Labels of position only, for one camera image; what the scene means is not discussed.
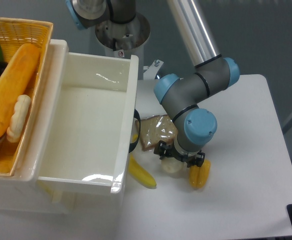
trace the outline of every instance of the open drawer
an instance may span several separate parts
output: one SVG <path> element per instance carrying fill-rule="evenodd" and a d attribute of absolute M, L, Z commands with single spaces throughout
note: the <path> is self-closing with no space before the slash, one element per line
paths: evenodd
<path fill-rule="evenodd" d="M 135 57 L 68 54 L 39 181 L 76 193 L 110 194 L 121 189 L 137 66 Z"/>
<path fill-rule="evenodd" d="M 138 57 L 69 53 L 64 40 L 52 39 L 47 61 L 24 158 L 13 176 L 0 177 L 0 209 L 50 213 L 60 212 L 51 203 L 74 196 L 89 195 L 87 209 L 96 195 L 122 198 Z"/>

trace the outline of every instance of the toy bread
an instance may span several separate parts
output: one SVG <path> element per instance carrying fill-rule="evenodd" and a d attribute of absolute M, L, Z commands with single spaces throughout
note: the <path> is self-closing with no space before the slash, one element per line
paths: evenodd
<path fill-rule="evenodd" d="M 151 150 L 160 141 L 172 144 L 177 136 L 177 129 L 168 115 L 156 115 L 141 120 L 140 143 L 143 151 Z"/>
<path fill-rule="evenodd" d="M 40 49 L 31 43 L 23 44 L 9 61 L 0 76 L 0 137 L 7 131 L 14 106 L 34 74 Z"/>

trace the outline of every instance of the white table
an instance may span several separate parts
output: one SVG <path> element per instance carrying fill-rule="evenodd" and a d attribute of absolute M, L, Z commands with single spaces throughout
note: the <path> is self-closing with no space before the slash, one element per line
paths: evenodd
<path fill-rule="evenodd" d="M 153 85 L 138 83 L 136 108 L 143 117 L 163 113 L 148 94 Z M 157 188 L 147 189 L 128 176 L 117 240 L 292 235 L 286 210 L 292 204 L 292 164 L 266 79 L 242 75 L 199 106 L 218 122 L 203 149 L 211 161 L 206 186 L 192 189 L 186 170 L 169 176 L 158 156 L 137 149 L 135 158 L 155 177 Z"/>

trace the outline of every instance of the silver metal tube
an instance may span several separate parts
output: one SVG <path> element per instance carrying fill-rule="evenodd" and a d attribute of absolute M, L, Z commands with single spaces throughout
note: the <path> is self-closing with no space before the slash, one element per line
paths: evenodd
<path fill-rule="evenodd" d="M 194 66 L 220 54 L 197 0 L 167 0 Z"/>

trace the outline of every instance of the toy baguette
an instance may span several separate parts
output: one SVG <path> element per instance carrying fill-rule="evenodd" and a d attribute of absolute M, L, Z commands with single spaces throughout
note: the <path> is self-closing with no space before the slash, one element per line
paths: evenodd
<path fill-rule="evenodd" d="M 31 43 L 23 44 L 9 61 L 0 76 L 0 137 L 7 131 L 14 106 L 34 74 L 40 49 Z"/>

